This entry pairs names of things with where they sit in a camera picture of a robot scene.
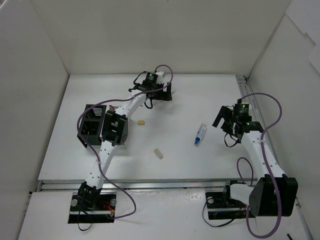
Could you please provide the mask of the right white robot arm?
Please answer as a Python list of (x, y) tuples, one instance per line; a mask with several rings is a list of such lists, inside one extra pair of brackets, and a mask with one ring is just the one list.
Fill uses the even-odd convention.
[(227, 206), (238, 201), (250, 207), (254, 217), (275, 217), (280, 214), (289, 217), (295, 205), (298, 182), (278, 165), (272, 151), (263, 137), (263, 127), (253, 121), (249, 114), (249, 104), (237, 103), (232, 108), (222, 106), (213, 122), (213, 127), (222, 123), (221, 129), (237, 138), (248, 152), (257, 183), (247, 186), (242, 182), (232, 182), (221, 193), (221, 200)]

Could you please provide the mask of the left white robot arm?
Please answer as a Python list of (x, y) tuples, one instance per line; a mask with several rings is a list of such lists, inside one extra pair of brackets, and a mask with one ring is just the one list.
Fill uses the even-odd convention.
[(100, 194), (103, 184), (108, 180), (106, 173), (116, 150), (125, 144), (129, 136), (129, 120), (133, 113), (147, 100), (171, 101), (172, 81), (164, 82), (164, 72), (144, 72), (145, 79), (128, 91), (130, 95), (119, 99), (121, 106), (115, 110), (107, 110), (106, 106), (112, 100), (86, 106), (79, 116), (76, 128), (77, 137), (81, 143), (91, 150), (99, 146), (99, 151), (93, 150), (96, 162), (89, 176), (80, 185), (77, 196), (79, 201), (89, 210), (96, 209), (100, 204)]

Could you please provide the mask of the small yellow eraser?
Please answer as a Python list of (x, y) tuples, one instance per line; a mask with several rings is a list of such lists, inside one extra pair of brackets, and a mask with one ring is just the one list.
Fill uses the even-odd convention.
[(144, 126), (145, 125), (145, 121), (144, 120), (138, 120), (137, 121), (139, 126)]

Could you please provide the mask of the beige rectangular eraser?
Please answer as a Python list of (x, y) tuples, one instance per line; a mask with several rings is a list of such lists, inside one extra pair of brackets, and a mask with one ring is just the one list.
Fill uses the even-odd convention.
[(160, 160), (164, 157), (164, 155), (162, 154), (162, 152), (158, 148), (154, 149), (153, 152)]

